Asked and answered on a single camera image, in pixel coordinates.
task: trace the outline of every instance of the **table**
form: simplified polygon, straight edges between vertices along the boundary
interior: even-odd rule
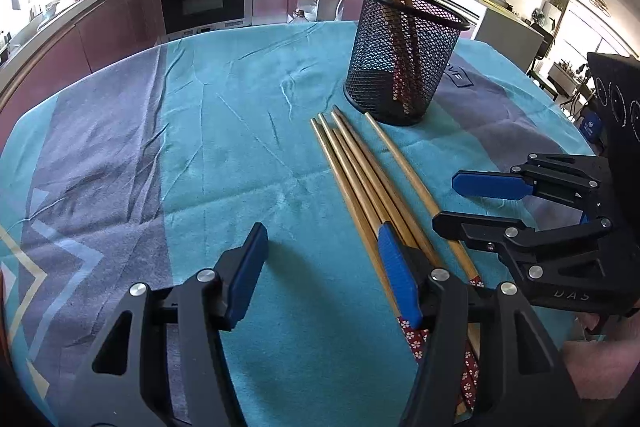
[[[132,283],[180,283],[261,221],[270,257],[246,318],[223,336],[248,424],[397,424],[416,365],[311,117],[334,103],[346,113],[463,274],[344,99],[355,30],[275,25],[182,39],[91,74],[18,121],[0,157],[0,267],[14,365],[47,416],[56,418]],[[507,171],[529,152],[591,154],[548,96],[487,44],[459,41],[424,121],[385,129],[443,209],[539,227],[578,222],[554,203],[452,191],[458,169]],[[486,284],[509,278],[495,256],[470,255]],[[561,344],[573,315],[540,315]]]
[[[566,71],[560,68],[555,62],[551,66],[551,69],[549,69],[548,77],[556,88],[560,90],[560,93],[567,98],[571,98],[575,88],[579,86],[579,84],[575,82],[575,79],[566,74]]]
[[[553,82],[549,81],[548,78],[544,78],[543,76],[540,76],[534,70],[529,70],[529,73],[527,73],[527,75],[533,78],[535,81],[537,81],[540,84],[540,89],[542,90],[546,89],[549,92],[549,95],[551,96],[551,100],[553,100],[554,102],[556,101],[556,98],[558,98],[559,93],[556,90],[556,86],[554,85]]]

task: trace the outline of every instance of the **mesh container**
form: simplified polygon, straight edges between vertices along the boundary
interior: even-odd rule
[[[364,0],[344,83],[347,100],[383,123],[418,123],[468,29],[466,19],[434,0],[413,0],[413,7]]]

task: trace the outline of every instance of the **chair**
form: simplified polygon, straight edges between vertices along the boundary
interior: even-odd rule
[[[535,29],[535,31],[537,31],[540,35],[542,35],[542,42],[540,44],[540,47],[538,48],[538,51],[536,52],[536,56],[534,57],[533,62],[531,63],[531,68],[527,72],[527,76],[530,76],[534,80],[538,81],[538,83],[540,84],[540,89],[548,90],[551,98],[555,102],[556,98],[558,98],[558,90],[551,82],[549,82],[546,78],[542,78],[533,70],[533,68],[536,66],[536,60],[542,60],[546,57],[546,54],[548,54],[549,49],[551,49],[551,46],[554,43],[554,36],[537,23],[533,23],[531,27]]]
[[[534,57],[533,62],[531,63],[531,68],[529,71],[533,71],[533,68],[536,65],[536,60],[542,60],[543,58],[546,57],[546,54],[548,54],[549,49],[551,49],[551,46],[554,44],[554,36],[548,31],[546,31],[538,23],[533,23],[531,27],[535,29],[535,31],[537,31],[540,35],[542,35],[542,42],[540,43],[538,52],[536,53],[536,56]]]

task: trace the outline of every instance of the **blue finger pad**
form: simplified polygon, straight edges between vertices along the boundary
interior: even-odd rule
[[[390,223],[384,223],[378,231],[378,252],[402,318],[408,320],[412,328],[420,327],[422,313],[418,307],[418,286],[402,258],[400,244]]]
[[[232,328],[244,319],[254,294],[255,284],[269,254],[267,229],[262,223],[254,225],[248,239],[249,244],[245,244],[247,250],[244,259],[229,288],[231,306],[226,313],[226,318]]]
[[[460,196],[466,198],[485,197],[501,200],[521,200],[533,194],[533,187],[527,185],[520,176],[497,174],[469,174],[458,172],[451,179],[451,186]]]

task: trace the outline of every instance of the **gray stripe on tablecloth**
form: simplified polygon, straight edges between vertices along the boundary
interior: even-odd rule
[[[453,71],[447,68],[433,100],[481,143],[501,172],[526,162],[532,152],[565,153],[558,143],[540,132],[502,86],[479,73],[459,55],[453,54],[449,64],[453,71],[463,70],[461,76],[473,85],[458,87],[447,75]],[[527,196],[523,204],[543,230],[574,225],[580,220],[578,210],[540,198]]]
[[[55,414],[131,283],[172,284],[156,129],[165,59],[165,46],[153,48],[60,92],[36,165],[21,245],[47,278],[22,325]]]

